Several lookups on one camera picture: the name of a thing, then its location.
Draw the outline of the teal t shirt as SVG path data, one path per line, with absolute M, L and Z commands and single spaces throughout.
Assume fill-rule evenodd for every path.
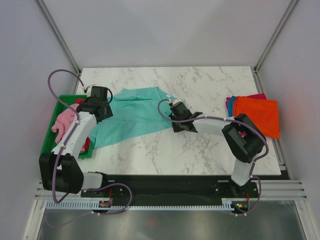
M 93 147 L 106 147 L 171 128 L 171 122 L 158 111 L 158 103 L 163 99 L 176 98 L 157 86 L 122 89 L 110 103 L 113 116 L 99 122 L 90 132 Z

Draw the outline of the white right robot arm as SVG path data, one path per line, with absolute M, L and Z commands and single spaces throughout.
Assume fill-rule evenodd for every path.
M 168 101 L 172 128 L 175 133 L 187 131 L 192 133 L 207 133 L 224 137 L 230 151 L 235 157 L 231 174 L 232 182 L 229 191 L 235 197 L 242 196 L 247 191 L 247 182 L 252 177 L 255 162 L 263 148 L 269 152 L 266 137 L 244 113 L 236 117 L 213 117 L 203 112 L 191 113 L 180 99 Z

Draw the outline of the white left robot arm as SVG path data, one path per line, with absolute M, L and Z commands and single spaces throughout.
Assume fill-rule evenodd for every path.
M 113 99 L 107 87 L 93 86 L 89 96 L 75 112 L 74 120 L 61 139 L 49 153 L 39 157 L 42 185 L 45 190 L 56 193 L 77 194 L 92 189 L 99 197 L 106 196 L 110 185 L 99 172 L 83 172 L 78 158 L 85 140 L 97 123 L 113 116 L 110 102 Z

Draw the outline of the pink t shirt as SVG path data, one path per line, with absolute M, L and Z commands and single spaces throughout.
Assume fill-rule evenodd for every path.
M 75 116 L 75 112 L 70 108 L 67 108 L 57 116 L 53 126 L 51 127 L 51 131 L 56 133 L 54 140 L 56 144 L 58 144 L 65 136 L 71 124 L 73 123 Z

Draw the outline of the magenta t shirt in bin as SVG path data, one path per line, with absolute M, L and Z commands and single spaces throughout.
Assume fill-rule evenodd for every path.
M 75 100 L 75 103 L 78 104 L 78 105 L 80 105 L 80 104 L 83 103 L 84 101 L 85 101 L 85 100 L 82 99 L 82 98 L 77 98 L 77 99 Z M 81 150 L 80 150 L 80 153 L 82 154 L 82 153 L 87 152 L 87 151 L 89 150 L 89 148 L 90 148 L 90 144 L 91 144 L 91 140 L 90 140 L 89 137 L 87 137 L 86 140 L 85 140 L 84 145 L 82 146 L 82 148 L 81 148 Z

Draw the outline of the blue folded t shirt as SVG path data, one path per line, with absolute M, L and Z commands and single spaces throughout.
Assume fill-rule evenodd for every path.
M 232 97 L 227 97 L 226 98 L 226 108 L 227 108 L 227 114 L 229 117 L 232 117 L 234 115 L 234 103 L 236 101 L 237 97 L 232 96 Z

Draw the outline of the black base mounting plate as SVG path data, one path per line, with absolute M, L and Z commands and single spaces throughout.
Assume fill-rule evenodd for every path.
M 113 206 L 182 207 L 220 205 L 223 198 L 257 198 L 249 181 L 238 186 L 230 177 L 186 175 L 101 175 L 97 186 L 84 187 L 81 178 L 57 175 L 55 190 L 83 198 L 110 198 Z

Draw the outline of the magenta folded t shirt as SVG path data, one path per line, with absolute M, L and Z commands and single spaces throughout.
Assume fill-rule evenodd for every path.
M 251 99 L 259 99 L 259 100 L 266 100 L 267 97 L 264 93 L 257 93 L 257 94 L 252 94 L 252 95 L 247 95 L 247 98 Z

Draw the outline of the orange folded t shirt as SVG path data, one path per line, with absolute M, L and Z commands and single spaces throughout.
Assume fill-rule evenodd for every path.
M 233 115 L 247 115 L 257 128 L 266 136 L 280 138 L 278 102 L 270 99 L 256 99 L 237 96 L 233 104 Z

